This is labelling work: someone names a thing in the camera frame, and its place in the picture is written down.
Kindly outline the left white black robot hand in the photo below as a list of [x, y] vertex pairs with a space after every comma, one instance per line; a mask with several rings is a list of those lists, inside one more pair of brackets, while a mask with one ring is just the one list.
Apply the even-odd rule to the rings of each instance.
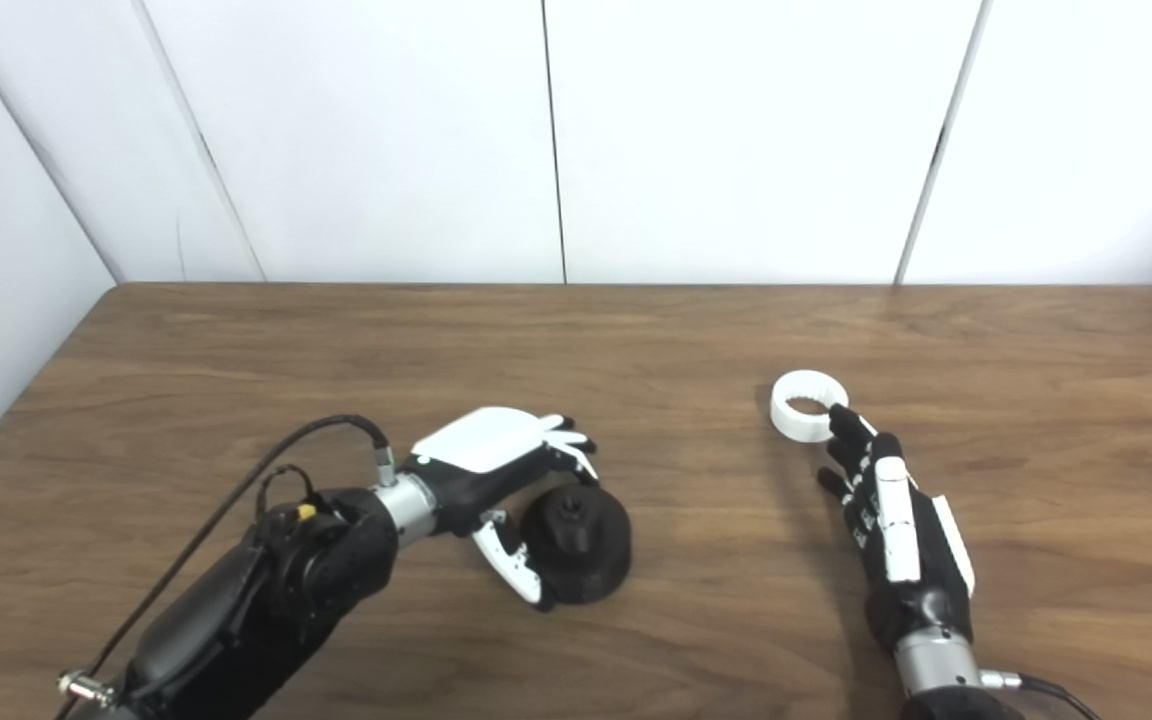
[[431, 506], [430, 536], [470, 538], [500, 578], [535, 611], [553, 609], [518, 521], [500, 502], [559, 471], [598, 487], [596, 446], [570, 416], [480, 407], [420, 438], [402, 464]]

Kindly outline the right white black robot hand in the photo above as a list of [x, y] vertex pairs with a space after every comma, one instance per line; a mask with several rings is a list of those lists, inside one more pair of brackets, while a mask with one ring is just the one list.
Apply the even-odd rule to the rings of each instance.
[[869, 632], [888, 652], [929, 629], [973, 641], [970, 560], [946, 528], [943, 500], [916, 484], [897, 435], [842, 404], [827, 416], [836, 467], [819, 469], [817, 480], [838, 498], [861, 553]]

